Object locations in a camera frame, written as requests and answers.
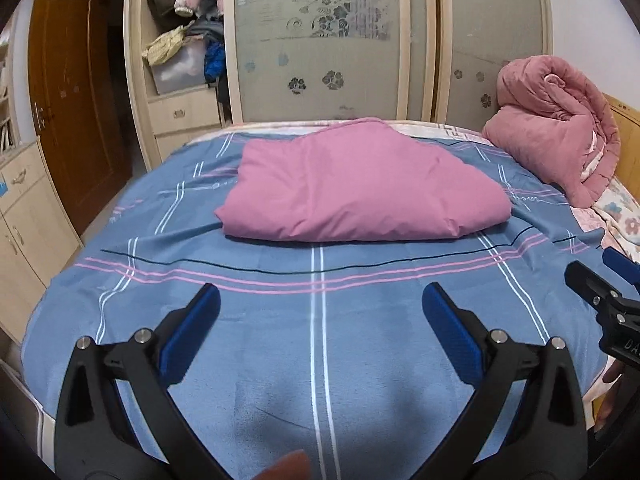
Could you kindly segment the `person's right hand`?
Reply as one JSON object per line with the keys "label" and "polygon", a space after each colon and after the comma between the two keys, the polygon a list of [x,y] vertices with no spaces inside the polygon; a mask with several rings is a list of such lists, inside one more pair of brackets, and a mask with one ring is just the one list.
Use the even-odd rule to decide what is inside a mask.
{"label": "person's right hand", "polygon": [[608,418],[614,411],[616,396],[618,390],[620,390],[620,378],[623,376],[624,371],[625,364],[622,361],[616,360],[602,376],[602,382],[605,385],[608,385],[608,391],[605,393],[599,411],[597,412],[597,417],[594,420],[595,432],[598,432],[605,427],[608,422]]}

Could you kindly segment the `person's left hand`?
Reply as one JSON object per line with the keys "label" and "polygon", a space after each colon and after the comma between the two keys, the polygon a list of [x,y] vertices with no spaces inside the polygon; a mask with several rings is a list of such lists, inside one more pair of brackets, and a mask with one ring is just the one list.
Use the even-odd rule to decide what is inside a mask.
{"label": "person's left hand", "polygon": [[302,450],[281,457],[277,463],[261,471],[254,480],[310,480],[311,462]]}

